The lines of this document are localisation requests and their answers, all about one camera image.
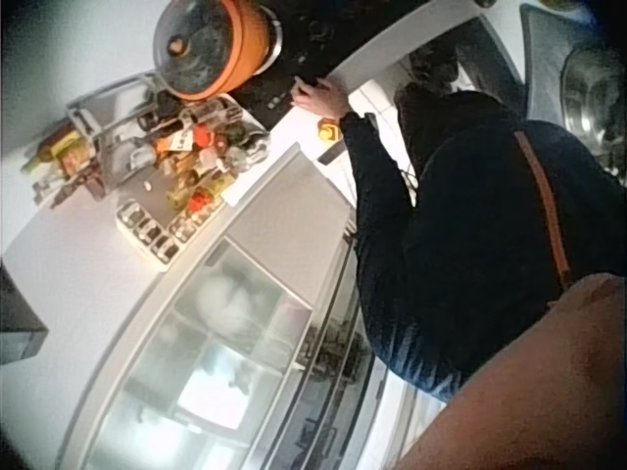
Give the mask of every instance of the white wall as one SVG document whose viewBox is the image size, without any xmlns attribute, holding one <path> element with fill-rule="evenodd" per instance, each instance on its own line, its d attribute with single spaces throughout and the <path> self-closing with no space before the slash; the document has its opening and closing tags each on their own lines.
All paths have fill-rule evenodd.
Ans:
<svg viewBox="0 0 627 470">
<path fill-rule="evenodd" d="M 154 68 L 153 33 L 168 2 L 48 0 L 3 9 L 2 252 L 36 213 L 19 173 L 27 144 L 64 116 L 67 102 Z"/>
<path fill-rule="evenodd" d="M 68 101 L 153 68 L 167 2 L 49 0 L 13 18 L 3 9 L 2 260 L 50 333 L 38 356 L 0 369 L 0 406 L 35 469 L 54 468 L 91 374 L 156 273 L 116 229 L 115 199 L 96 204 L 79 190 L 37 211 L 19 168 Z"/>
</svg>

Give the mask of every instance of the dark jacket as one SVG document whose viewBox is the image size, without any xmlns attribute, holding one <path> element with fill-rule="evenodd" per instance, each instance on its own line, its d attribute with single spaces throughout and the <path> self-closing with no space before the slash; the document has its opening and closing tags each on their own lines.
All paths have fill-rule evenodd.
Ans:
<svg viewBox="0 0 627 470">
<path fill-rule="evenodd" d="M 561 294 L 514 130 L 526 133 L 552 185 L 573 280 L 625 274 L 624 188 L 564 129 L 506 119 L 450 138 L 422 174 L 413 207 L 372 125 L 349 114 L 341 127 L 357 185 L 368 338 L 393 372 L 440 400 Z"/>
</svg>

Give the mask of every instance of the jar lid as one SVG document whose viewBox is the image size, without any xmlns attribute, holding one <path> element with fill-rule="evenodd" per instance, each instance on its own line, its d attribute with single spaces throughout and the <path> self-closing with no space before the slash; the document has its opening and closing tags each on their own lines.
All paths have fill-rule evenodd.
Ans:
<svg viewBox="0 0 627 470">
<path fill-rule="evenodd" d="M 157 23 L 155 67 L 172 92 L 197 95 L 222 75 L 232 47 L 233 25 L 221 0 L 172 0 Z"/>
</svg>

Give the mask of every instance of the tile floor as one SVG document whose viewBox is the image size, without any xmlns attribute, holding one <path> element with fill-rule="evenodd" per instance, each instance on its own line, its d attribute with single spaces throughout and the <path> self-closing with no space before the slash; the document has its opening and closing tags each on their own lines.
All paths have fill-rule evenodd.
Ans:
<svg viewBox="0 0 627 470">
<path fill-rule="evenodd" d="M 394 94 L 410 81 L 410 61 L 409 58 L 405 57 L 354 91 L 349 96 L 349 101 L 360 116 L 365 113 L 376 115 L 383 147 L 388 151 L 390 157 L 397 162 L 399 169 L 413 174 L 398 123 L 398 112 L 394 106 Z M 474 89 L 462 68 L 459 68 L 459 78 L 453 83 L 453 87 L 455 90 Z M 338 157 L 324 170 L 324 173 L 351 204 L 357 203 L 355 181 L 353 180 L 348 153 Z"/>
</svg>

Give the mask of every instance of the induction stove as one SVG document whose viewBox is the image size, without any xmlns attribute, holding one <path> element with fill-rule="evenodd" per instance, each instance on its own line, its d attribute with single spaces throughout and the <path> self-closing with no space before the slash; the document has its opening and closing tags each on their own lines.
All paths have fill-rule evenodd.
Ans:
<svg viewBox="0 0 627 470">
<path fill-rule="evenodd" d="M 267 130 L 291 109 L 294 75 L 314 84 L 380 31 L 426 0 L 259 0 L 276 16 L 281 51 L 230 95 Z"/>
</svg>

